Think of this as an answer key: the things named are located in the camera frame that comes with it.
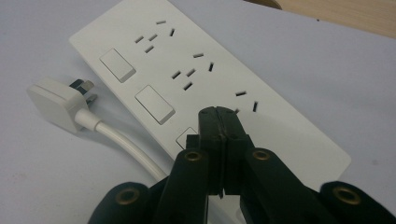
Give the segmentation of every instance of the power strip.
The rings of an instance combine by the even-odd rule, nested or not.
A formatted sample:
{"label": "power strip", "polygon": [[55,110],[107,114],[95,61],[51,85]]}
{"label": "power strip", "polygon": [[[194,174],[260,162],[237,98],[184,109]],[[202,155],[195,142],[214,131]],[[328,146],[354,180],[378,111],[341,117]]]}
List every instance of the power strip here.
{"label": "power strip", "polygon": [[[339,146],[165,0],[122,1],[70,42],[172,158],[187,134],[198,133],[198,112],[220,105],[238,112],[255,146],[273,150],[312,189],[337,179],[350,163]],[[240,222],[238,203],[227,206],[224,211]]]}

